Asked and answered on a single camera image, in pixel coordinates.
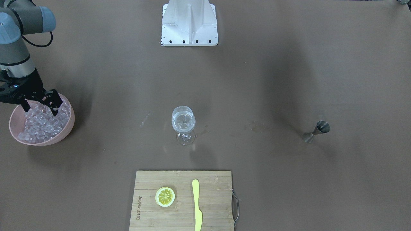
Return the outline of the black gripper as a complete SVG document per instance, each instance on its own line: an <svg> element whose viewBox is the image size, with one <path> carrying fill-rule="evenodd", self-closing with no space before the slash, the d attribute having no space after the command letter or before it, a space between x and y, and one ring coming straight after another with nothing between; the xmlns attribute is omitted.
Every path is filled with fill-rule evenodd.
<svg viewBox="0 0 411 231"><path fill-rule="evenodd" d="M27 100L38 101L47 106L53 116L57 116L63 101L57 90L45 90L43 83L35 69L31 74L14 78L9 72L1 70L1 103L19 104L25 112L31 109Z"/></svg>

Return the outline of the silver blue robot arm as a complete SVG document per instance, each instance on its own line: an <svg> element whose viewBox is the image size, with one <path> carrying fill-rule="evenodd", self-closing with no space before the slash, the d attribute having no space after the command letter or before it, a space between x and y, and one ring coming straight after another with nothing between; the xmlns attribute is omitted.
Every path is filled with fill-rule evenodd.
<svg viewBox="0 0 411 231"><path fill-rule="evenodd" d="M57 115L63 101L55 89L44 89L25 38L52 33L56 29L54 13L32 0L2 0L0 23L0 101L18 104L25 112L31 108L30 100L37 101Z"/></svg>

